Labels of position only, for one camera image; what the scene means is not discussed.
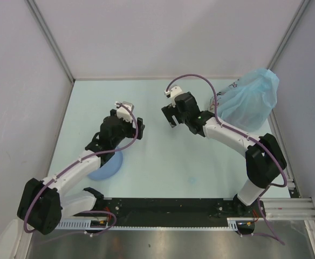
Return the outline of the light blue plastic bag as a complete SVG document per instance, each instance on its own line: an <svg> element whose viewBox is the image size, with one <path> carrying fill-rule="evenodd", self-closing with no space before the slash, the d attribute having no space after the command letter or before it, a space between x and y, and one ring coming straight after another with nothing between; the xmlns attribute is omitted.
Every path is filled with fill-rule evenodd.
<svg viewBox="0 0 315 259"><path fill-rule="evenodd" d="M243 131L257 131L277 104L278 85L271 70L250 71L211 97L207 110Z"/></svg>

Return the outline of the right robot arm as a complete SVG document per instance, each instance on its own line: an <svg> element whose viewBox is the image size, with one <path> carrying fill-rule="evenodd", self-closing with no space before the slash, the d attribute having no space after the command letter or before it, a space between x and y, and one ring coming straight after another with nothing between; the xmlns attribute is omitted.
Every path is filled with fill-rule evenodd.
<svg viewBox="0 0 315 259"><path fill-rule="evenodd" d="M194 135L217 140L245 158L247 180L234 196L234 211L247 216L258 205L258 198L284 174L287 166L276 138L243 132L209 111L201 111L195 97L179 87L165 92L169 104L161 110L171 127L184 124Z"/></svg>

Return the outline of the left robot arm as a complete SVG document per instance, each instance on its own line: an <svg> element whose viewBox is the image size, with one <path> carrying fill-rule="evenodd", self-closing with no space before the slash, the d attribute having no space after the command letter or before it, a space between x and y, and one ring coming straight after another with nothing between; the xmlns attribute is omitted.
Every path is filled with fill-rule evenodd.
<svg viewBox="0 0 315 259"><path fill-rule="evenodd" d="M117 103L74 162L53 176L42 180L32 178L25 184L17 216L23 221L23 230L27 234L38 231L47 235L65 216L87 212L97 216L103 212L104 202L88 190L65 205L61 200L85 176L103 167L117 152L128 148L129 144L119 147L125 138L131 142L142 138L143 119L136 118L133 110L131 103Z"/></svg>

